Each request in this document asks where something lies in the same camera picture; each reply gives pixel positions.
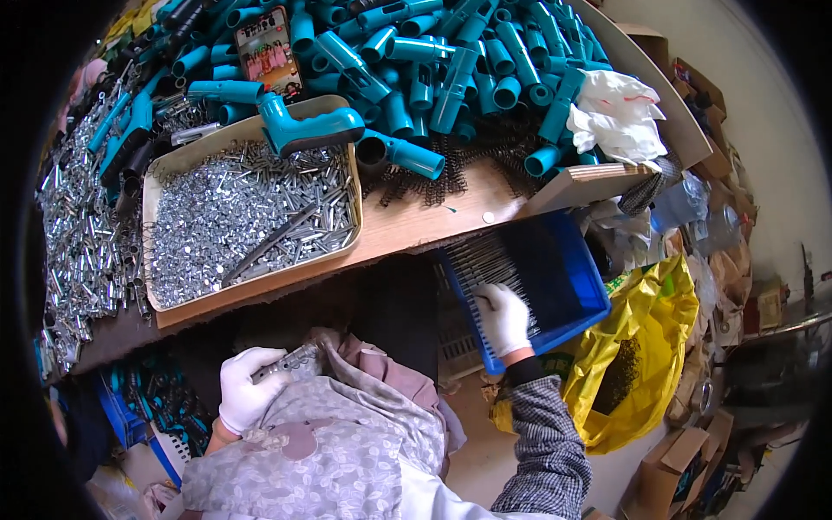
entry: blue plastic tray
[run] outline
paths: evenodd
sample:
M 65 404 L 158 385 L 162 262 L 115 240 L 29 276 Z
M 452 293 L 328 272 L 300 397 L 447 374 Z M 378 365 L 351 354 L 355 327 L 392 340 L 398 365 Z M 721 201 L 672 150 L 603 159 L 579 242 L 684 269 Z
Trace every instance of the blue plastic tray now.
M 581 231 L 571 216 L 546 213 L 504 225 L 494 231 L 517 267 L 540 333 L 531 338 L 536 355 L 544 354 L 610 314 L 610 299 Z M 506 368 L 483 338 L 460 279 L 448 255 L 440 252 L 448 281 L 464 311 L 489 374 Z
M 124 446 L 124 449 L 129 449 L 135 444 L 146 443 L 153 450 L 174 485 L 177 488 L 181 487 L 182 479 L 179 478 L 179 473 L 176 472 L 173 464 L 165 455 L 165 451 L 153 434 L 151 425 L 132 412 L 120 394 L 112 391 L 110 372 L 107 368 L 100 369 L 98 371 L 99 377 L 95 379 L 95 386 L 98 392 L 98 400 L 101 401 L 102 408 L 104 408 L 104 414 L 110 419 L 110 425 L 112 425 L 113 431 L 116 432 L 116 437 L 118 437 L 121 446 Z

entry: white work glove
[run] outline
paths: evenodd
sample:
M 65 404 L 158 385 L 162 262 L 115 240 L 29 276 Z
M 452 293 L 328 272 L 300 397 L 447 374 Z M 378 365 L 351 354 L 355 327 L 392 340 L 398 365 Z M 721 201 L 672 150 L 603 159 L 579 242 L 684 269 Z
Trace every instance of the white work glove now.
M 526 337 L 528 307 L 503 284 L 486 284 L 473 288 L 482 317 L 485 339 L 498 358 L 532 344 Z
M 272 364 L 285 355 L 284 349 L 252 347 L 223 362 L 220 370 L 220 421 L 234 435 L 241 435 L 262 419 L 275 397 L 292 382 L 289 371 L 280 371 L 266 376 L 258 384 L 251 383 L 251 375 L 260 367 Z

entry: phone screen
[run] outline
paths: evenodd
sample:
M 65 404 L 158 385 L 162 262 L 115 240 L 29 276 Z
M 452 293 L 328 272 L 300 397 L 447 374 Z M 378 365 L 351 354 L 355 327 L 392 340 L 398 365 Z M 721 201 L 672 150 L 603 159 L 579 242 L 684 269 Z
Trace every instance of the phone screen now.
M 289 41 L 286 11 L 278 6 L 235 34 L 245 76 L 289 105 L 301 99 L 303 83 Z

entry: yellow plastic bag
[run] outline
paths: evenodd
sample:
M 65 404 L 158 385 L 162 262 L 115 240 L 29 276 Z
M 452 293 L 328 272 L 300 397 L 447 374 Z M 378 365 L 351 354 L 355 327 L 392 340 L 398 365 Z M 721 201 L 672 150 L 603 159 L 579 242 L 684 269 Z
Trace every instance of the yellow plastic bag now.
M 618 449 L 661 422 L 679 383 L 685 341 L 699 310 L 682 255 L 619 276 L 607 291 L 610 315 L 552 352 L 574 356 L 561 395 L 589 455 Z M 593 404 L 612 411 L 602 414 Z M 498 428 L 510 424 L 505 417 L 509 409 L 503 402 L 494 404 L 491 416 Z

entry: beige tray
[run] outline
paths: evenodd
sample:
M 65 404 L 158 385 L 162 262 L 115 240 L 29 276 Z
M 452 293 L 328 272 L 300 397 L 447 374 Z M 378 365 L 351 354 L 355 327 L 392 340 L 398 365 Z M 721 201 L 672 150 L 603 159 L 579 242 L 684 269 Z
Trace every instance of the beige tray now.
M 296 105 L 289 106 L 289 114 L 295 119 L 306 119 L 308 117 L 315 117 L 319 114 L 326 114 L 332 112 L 341 106 L 349 106 L 349 103 L 339 96 L 327 95 L 309 99 L 300 102 Z M 197 300 L 216 299 L 217 305 L 221 305 L 223 300 L 222 293 L 232 287 L 238 285 L 245 285 L 262 280 L 267 277 L 279 277 L 285 273 L 297 269 L 304 265 L 317 264 L 332 260 L 342 255 L 347 255 L 353 247 L 358 243 L 358 238 L 361 235 L 361 229 L 364 226 L 364 217 L 361 208 L 361 185 L 359 183 L 358 167 L 355 165 L 355 149 L 352 143 L 347 145 L 347 154 L 349 156 L 349 173 L 353 180 L 349 183 L 350 190 L 353 191 L 353 203 L 357 222 L 355 232 L 352 240 L 342 249 L 315 257 L 313 259 L 298 262 L 296 265 L 286 267 L 285 269 L 273 271 L 262 276 L 257 276 L 250 280 L 246 280 L 239 284 L 234 284 L 208 295 L 202 295 L 193 300 L 188 300 L 178 305 L 163 309 L 159 305 L 159 301 L 153 294 L 153 284 L 151 282 L 150 271 L 148 265 L 150 264 L 151 252 L 153 251 L 153 236 L 151 234 L 152 223 L 156 222 L 156 212 L 159 208 L 159 198 L 161 197 L 161 181 L 168 175 L 176 175 L 183 171 L 189 171 L 194 166 L 198 165 L 207 156 L 214 154 L 220 150 L 228 148 L 232 140 L 237 141 L 263 141 L 263 119 L 258 115 L 250 117 L 244 121 L 237 122 L 233 125 L 227 126 L 222 130 L 214 132 L 209 136 L 202 137 L 197 141 L 192 142 L 187 146 L 183 146 L 179 150 L 159 157 L 153 161 L 147 169 L 145 175 L 144 194 L 142 196 L 142 242 L 143 242 L 143 267 L 145 273 L 145 285 L 147 288 L 147 300 L 150 302 L 156 312 L 164 313 L 168 310 L 179 309 L 186 305 L 190 305 Z

